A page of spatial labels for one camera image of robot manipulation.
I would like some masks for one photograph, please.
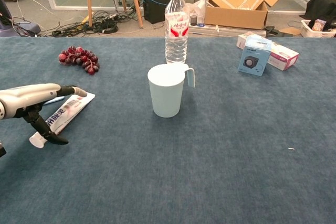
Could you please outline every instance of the blue cable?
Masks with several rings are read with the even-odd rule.
[[[165,6],[167,6],[167,4],[163,4],[163,3],[157,2],[157,1],[155,1],[155,0],[150,0],[150,1],[152,1],[152,2],[154,2],[154,3],[157,3],[157,4],[159,4],[159,5],[165,5]]]

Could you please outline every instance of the robotic hand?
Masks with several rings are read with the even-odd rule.
[[[47,141],[53,144],[67,144],[68,140],[51,131],[39,111],[45,102],[55,97],[76,94],[86,97],[87,93],[75,86],[58,84],[35,84],[12,89],[0,90],[0,120],[24,118]],[[6,152],[0,143],[0,157]]]

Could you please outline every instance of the bottle label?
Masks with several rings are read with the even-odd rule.
[[[171,38],[185,37],[189,30],[189,17],[185,12],[168,13],[168,35]]]

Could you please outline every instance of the plastic water bottle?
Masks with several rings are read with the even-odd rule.
[[[189,10],[184,0],[170,0],[165,9],[167,63],[184,63],[187,57]]]

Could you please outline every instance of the red grapes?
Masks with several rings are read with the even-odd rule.
[[[71,46],[58,55],[58,60],[63,65],[82,66],[90,75],[99,71],[98,57],[90,50],[82,47]]]

